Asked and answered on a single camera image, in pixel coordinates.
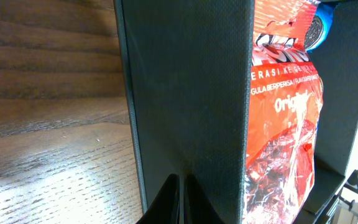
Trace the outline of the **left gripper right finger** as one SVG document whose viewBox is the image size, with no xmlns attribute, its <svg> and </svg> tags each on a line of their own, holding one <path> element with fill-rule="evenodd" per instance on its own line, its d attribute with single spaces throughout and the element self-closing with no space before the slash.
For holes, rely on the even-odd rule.
<svg viewBox="0 0 358 224">
<path fill-rule="evenodd" d="M 185 179 L 184 223 L 224 224 L 194 175 L 188 175 Z"/>
</svg>

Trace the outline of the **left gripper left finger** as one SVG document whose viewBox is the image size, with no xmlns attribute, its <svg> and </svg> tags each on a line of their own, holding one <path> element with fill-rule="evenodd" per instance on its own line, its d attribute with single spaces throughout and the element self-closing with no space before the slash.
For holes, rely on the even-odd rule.
<svg viewBox="0 0 358 224">
<path fill-rule="evenodd" d="M 149 209 L 136 224 L 178 224 L 179 202 L 179 176 L 170 174 Z"/>
</svg>

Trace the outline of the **red dried fruit bag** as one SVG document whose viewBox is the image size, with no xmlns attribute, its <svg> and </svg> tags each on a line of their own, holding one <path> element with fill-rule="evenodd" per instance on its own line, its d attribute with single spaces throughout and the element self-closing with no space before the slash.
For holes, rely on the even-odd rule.
<svg viewBox="0 0 358 224">
<path fill-rule="evenodd" d="M 323 83 L 305 37 L 318 4 L 255 2 L 244 223 L 294 222 L 314 186 Z"/>
</svg>

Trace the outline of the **black cardboard box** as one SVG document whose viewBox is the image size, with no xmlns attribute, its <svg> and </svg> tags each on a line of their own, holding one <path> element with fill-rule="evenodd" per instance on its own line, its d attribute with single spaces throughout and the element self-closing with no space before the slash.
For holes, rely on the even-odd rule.
<svg viewBox="0 0 358 224">
<path fill-rule="evenodd" d="M 170 174 L 194 175 L 224 223 L 242 221 L 256 1 L 116 1 L 143 213 Z M 292 223 L 331 223 L 358 167 L 358 1 L 307 52 L 323 83 L 314 186 Z"/>
</svg>

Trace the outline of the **blue Oreo cookie pack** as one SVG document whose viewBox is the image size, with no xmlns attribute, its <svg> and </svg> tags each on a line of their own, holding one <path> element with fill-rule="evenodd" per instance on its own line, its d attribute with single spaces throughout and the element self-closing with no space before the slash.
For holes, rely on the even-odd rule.
<svg viewBox="0 0 358 224">
<path fill-rule="evenodd" d="M 319 47 L 327 38 L 333 24 L 334 9 L 330 4 L 319 4 L 305 37 L 305 49 L 308 53 Z"/>
</svg>

